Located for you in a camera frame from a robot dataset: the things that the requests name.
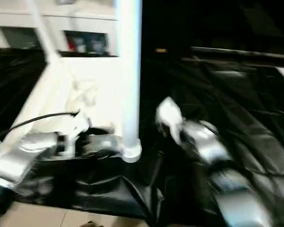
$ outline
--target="beige floor tile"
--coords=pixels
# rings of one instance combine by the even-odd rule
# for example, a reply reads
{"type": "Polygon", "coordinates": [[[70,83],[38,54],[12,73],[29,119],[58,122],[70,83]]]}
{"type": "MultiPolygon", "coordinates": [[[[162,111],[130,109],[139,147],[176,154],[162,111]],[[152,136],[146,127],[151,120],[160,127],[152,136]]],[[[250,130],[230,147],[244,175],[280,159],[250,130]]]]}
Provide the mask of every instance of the beige floor tile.
{"type": "Polygon", "coordinates": [[[89,213],[67,210],[61,227],[80,227],[88,221],[90,221],[89,213]]]}
{"type": "Polygon", "coordinates": [[[196,227],[196,226],[184,226],[184,225],[172,224],[167,227],[196,227]]]}
{"type": "Polygon", "coordinates": [[[104,227],[112,227],[116,219],[116,216],[89,213],[89,221],[94,221],[99,225],[103,225],[104,227]]]}
{"type": "Polygon", "coordinates": [[[104,227],[148,227],[143,220],[94,213],[89,214],[89,221],[104,227]]]}
{"type": "Polygon", "coordinates": [[[118,217],[112,227],[148,227],[148,225],[140,219],[118,217]]]}
{"type": "Polygon", "coordinates": [[[0,227],[60,227],[65,214],[59,208],[17,203],[0,220],[0,227]]]}

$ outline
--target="black plastic sheet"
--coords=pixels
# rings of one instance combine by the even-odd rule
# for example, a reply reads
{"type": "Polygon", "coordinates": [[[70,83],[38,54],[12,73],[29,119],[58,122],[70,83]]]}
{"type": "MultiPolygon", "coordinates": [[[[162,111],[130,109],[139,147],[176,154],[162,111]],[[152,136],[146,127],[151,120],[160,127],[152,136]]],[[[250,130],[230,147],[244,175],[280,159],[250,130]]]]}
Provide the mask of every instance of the black plastic sheet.
{"type": "Polygon", "coordinates": [[[205,190],[195,163],[157,130],[155,110],[167,96],[187,119],[218,128],[237,168],[272,212],[274,226],[284,226],[284,77],[274,68],[234,64],[144,59],[141,159],[40,162],[18,200],[142,218],[151,226],[223,226],[218,215],[208,218],[199,206],[205,190]]]}
{"type": "Polygon", "coordinates": [[[0,131],[11,127],[44,68],[40,51],[0,49],[0,131]]]}

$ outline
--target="robotic arm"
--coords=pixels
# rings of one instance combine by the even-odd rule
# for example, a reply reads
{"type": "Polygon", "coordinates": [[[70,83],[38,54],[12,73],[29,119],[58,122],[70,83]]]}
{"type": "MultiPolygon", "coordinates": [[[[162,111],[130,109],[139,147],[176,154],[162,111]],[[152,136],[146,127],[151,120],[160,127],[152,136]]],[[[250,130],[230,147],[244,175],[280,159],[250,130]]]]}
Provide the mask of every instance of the robotic arm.
{"type": "Polygon", "coordinates": [[[18,186],[40,159],[65,151],[67,138],[58,133],[33,133],[0,159],[0,217],[14,201],[18,186]]]}
{"type": "MultiPolygon", "coordinates": [[[[170,133],[191,160],[204,166],[206,173],[199,176],[202,188],[198,188],[197,192],[210,192],[218,207],[216,213],[222,214],[228,226],[272,226],[269,212],[249,180],[229,165],[224,165],[233,162],[233,158],[219,141],[218,131],[212,124],[187,121],[170,97],[159,105],[157,122],[163,134],[170,133]]],[[[200,202],[203,209],[211,210],[212,206],[207,202],[211,199],[200,197],[200,200],[206,201],[200,202]]]]}

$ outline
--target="shelf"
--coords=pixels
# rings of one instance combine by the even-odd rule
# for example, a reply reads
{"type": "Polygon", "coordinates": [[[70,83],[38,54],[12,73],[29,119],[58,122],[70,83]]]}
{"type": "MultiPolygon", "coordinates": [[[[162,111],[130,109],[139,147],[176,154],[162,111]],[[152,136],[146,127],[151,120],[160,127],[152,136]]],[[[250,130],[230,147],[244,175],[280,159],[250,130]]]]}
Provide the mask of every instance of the shelf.
{"type": "MultiPolygon", "coordinates": [[[[36,0],[44,16],[116,20],[114,0],[75,0],[56,5],[55,0],[36,0]]],[[[25,0],[0,0],[0,14],[30,14],[25,0]]]]}

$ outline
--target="white vertical pipe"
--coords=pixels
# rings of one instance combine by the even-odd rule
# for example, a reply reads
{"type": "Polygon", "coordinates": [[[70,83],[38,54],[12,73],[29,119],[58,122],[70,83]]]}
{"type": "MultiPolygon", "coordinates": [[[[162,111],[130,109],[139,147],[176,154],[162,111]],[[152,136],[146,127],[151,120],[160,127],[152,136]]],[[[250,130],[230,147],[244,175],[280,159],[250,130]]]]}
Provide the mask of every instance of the white vertical pipe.
{"type": "Polygon", "coordinates": [[[33,17],[34,23],[37,28],[36,32],[40,39],[40,43],[45,51],[45,54],[47,55],[47,61],[49,62],[51,60],[56,60],[59,57],[59,55],[46,30],[43,17],[39,11],[38,6],[36,5],[35,0],[26,0],[26,1],[28,8],[31,10],[31,15],[33,17]]]}
{"type": "Polygon", "coordinates": [[[123,89],[123,145],[133,148],[140,142],[140,59],[141,59],[141,0],[117,0],[118,55],[123,89]]]}

